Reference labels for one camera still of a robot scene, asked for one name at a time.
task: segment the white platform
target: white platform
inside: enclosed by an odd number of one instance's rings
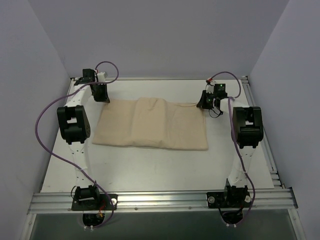
[[[238,93],[235,80],[226,83],[229,96]],[[170,102],[197,103],[205,88],[204,80],[118,80],[108,85],[111,98],[135,100],[163,98]],[[238,98],[247,104],[246,95]],[[222,190],[230,173],[235,149],[227,114],[217,119],[206,114],[207,151],[185,151],[148,147],[115,147],[92,144],[104,103],[90,98],[85,106],[91,126],[88,150],[93,178],[108,192]],[[58,132],[53,152],[72,160],[67,143]],[[253,155],[249,175],[256,189],[273,189],[266,158],[259,145]],[[76,183],[75,169],[51,157],[42,192],[70,192]]]

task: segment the white connector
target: white connector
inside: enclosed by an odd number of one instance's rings
[[[206,88],[206,93],[207,93],[207,94],[213,94],[213,93],[214,93],[214,86],[209,85],[209,86]]]
[[[104,83],[106,81],[107,77],[108,77],[108,74],[107,74],[107,72],[102,71],[102,72],[99,72],[97,74],[97,76],[98,76],[98,81],[101,82],[101,83]]]

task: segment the towel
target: towel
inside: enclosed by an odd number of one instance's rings
[[[92,143],[207,150],[206,119],[196,103],[154,97],[112,99],[102,109]]]

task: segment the cable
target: cable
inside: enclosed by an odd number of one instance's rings
[[[72,161],[69,161],[69,160],[67,160],[67,159],[65,159],[65,158],[63,158],[63,157],[55,154],[54,152],[52,152],[52,151],[41,141],[41,139],[40,139],[40,137],[39,137],[38,127],[39,127],[39,122],[40,122],[41,117],[42,117],[42,116],[44,115],[44,113],[45,113],[53,104],[55,104],[56,102],[58,102],[58,101],[60,101],[60,100],[62,100],[62,99],[69,98],[69,97],[71,97],[71,96],[73,96],[73,95],[76,95],[81,89],[83,89],[83,88],[86,87],[86,86],[89,86],[89,85],[97,85],[97,84],[111,84],[111,83],[113,83],[114,81],[116,81],[116,80],[118,79],[118,77],[119,77],[119,69],[118,69],[118,67],[117,67],[114,63],[112,63],[112,62],[110,62],[110,61],[102,61],[102,62],[100,62],[95,68],[97,69],[97,67],[98,67],[100,64],[102,64],[102,63],[109,63],[109,64],[111,64],[111,65],[113,65],[113,66],[115,67],[117,74],[116,74],[116,77],[115,77],[114,80],[109,81],[109,82],[89,82],[89,83],[83,84],[78,90],[74,91],[73,93],[70,93],[70,94],[68,94],[68,95],[61,96],[61,97],[57,98],[56,100],[54,100],[54,101],[52,101],[51,103],[49,103],[49,104],[42,110],[42,112],[39,114],[38,118],[36,119],[36,121],[35,121],[35,126],[34,126],[35,137],[36,137],[37,141],[39,142],[39,144],[41,145],[41,147],[42,147],[44,150],[46,150],[48,153],[50,153],[52,156],[54,156],[54,157],[56,157],[56,158],[58,158],[58,159],[60,159],[60,160],[62,160],[62,161],[64,161],[64,162],[66,162],[66,163],[74,166],[75,168],[79,169],[80,172],[81,172],[88,180],[90,180],[95,186],[97,186],[97,187],[105,194],[105,196],[107,197],[108,201],[110,202],[110,204],[111,204],[111,206],[112,206],[112,212],[111,212],[110,216],[109,216],[107,219],[105,218],[104,221],[103,221],[101,224],[95,226],[94,228],[98,228],[98,227],[103,226],[103,225],[106,224],[106,223],[112,218],[112,216],[114,215],[114,204],[112,203],[111,197],[110,197],[109,194],[108,194],[95,180],[93,180],[79,165],[77,165],[77,164],[73,163]]]
[[[72,196],[72,192],[74,191],[75,187],[76,186],[73,186],[73,188],[71,189],[71,192],[70,192],[70,196],[72,197],[73,200],[75,200],[75,199],[74,199],[74,196]]]
[[[253,191],[253,196],[252,196],[252,199],[251,199],[251,204],[246,212],[246,214],[243,216],[243,218],[234,224],[234,226],[237,226],[238,224],[242,223],[245,218],[248,216],[248,214],[250,213],[251,209],[252,209],[252,206],[254,204],[254,201],[256,199],[256,189],[255,189],[255,186],[254,186],[254,183],[252,182],[251,178],[249,177],[247,171],[246,171],[246,168],[245,168],[245,164],[244,164],[244,160],[242,159],[242,156],[241,156],[241,153],[239,151],[239,148],[238,148],[238,144],[237,144],[237,139],[236,139],[236,134],[235,134],[235,127],[234,127],[234,123],[233,123],[233,120],[232,120],[232,112],[231,112],[231,100],[234,101],[235,99],[237,99],[240,94],[241,94],[241,84],[240,84],[240,81],[239,79],[236,77],[236,75],[234,75],[232,72],[229,72],[229,71],[221,71],[221,72],[218,72],[217,74],[213,75],[211,78],[209,78],[210,80],[212,80],[214,77],[220,75],[220,74],[230,74],[232,75],[237,83],[238,83],[238,86],[239,86],[239,93],[237,96],[235,97],[228,97],[228,110],[229,110],[229,120],[230,120],[230,126],[231,126],[231,138],[232,138],[232,141],[233,141],[233,144],[234,144],[234,147],[235,147],[235,151],[240,159],[240,162],[241,162],[241,166],[242,166],[242,170],[244,172],[244,175],[246,176],[246,178],[248,179],[248,181],[250,182],[251,186],[252,186],[252,191]]]
[[[212,110],[217,116],[212,116],[212,115],[210,114],[210,110]],[[213,119],[217,119],[217,118],[220,117],[222,114],[223,114],[222,111],[220,111],[220,113],[216,113],[215,110],[209,109],[209,115],[210,115],[210,117],[213,118]]]
[[[98,67],[99,67],[101,64],[111,64],[111,65],[113,65],[113,66],[115,67],[116,72],[117,72],[115,79],[113,79],[112,81],[107,82],[107,84],[111,84],[111,83],[113,83],[114,81],[116,81],[116,80],[118,79],[118,77],[119,77],[119,69],[117,68],[117,66],[116,66],[114,63],[112,63],[111,61],[102,61],[102,62],[99,62],[99,63],[95,66],[95,70],[98,70]]]
[[[218,75],[220,75],[220,74],[230,74],[230,75],[233,76],[234,79],[238,82],[238,85],[239,85],[239,94],[234,97],[235,99],[237,99],[237,98],[240,96],[240,94],[241,94],[241,84],[240,84],[239,79],[238,79],[238,78],[236,77],[236,75],[234,75],[232,72],[229,72],[229,71],[221,71],[221,72],[216,73],[216,74],[213,75],[212,77],[210,77],[208,80],[211,81],[212,79],[214,79],[214,77],[216,77],[216,76],[218,76]]]
[[[96,80],[97,82],[99,82],[98,75],[97,75],[96,71],[94,71],[94,77],[95,77],[95,80]]]

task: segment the robotic arm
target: robotic arm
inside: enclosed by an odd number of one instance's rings
[[[84,86],[84,84],[95,82],[96,75],[97,79],[101,81],[104,74],[104,72],[101,72],[98,75],[95,70],[83,69],[83,77],[74,84],[74,91],[79,90],[79,92],[69,99],[63,107],[57,109],[60,133],[62,138],[68,143],[72,160],[89,176],[92,176],[92,171],[89,161],[87,139],[91,135],[91,129],[84,105],[91,96],[93,96],[96,102],[109,103],[110,99],[108,97],[106,84],[97,83],[86,86]],[[97,186],[93,185],[78,168],[75,168],[75,173],[76,190],[71,209],[99,209],[104,195],[100,195]]]
[[[220,111],[220,115],[222,113],[229,114],[226,85],[215,82],[212,85],[212,82],[208,80],[207,85],[208,88],[202,91],[197,107],[208,110],[217,109]],[[232,224],[236,224],[243,218],[243,207],[249,207],[251,204],[246,173],[250,168],[256,147],[264,137],[264,132],[260,107],[249,106],[234,99],[230,101],[230,107],[235,135],[235,139],[232,138],[232,140],[237,144],[246,172],[243,170],[238,153],[235,152],[224,192],[208,192],[207,197],[209,208],[240,208],[240,211],[235,214],[237,216],[233,217],[231,221]]]

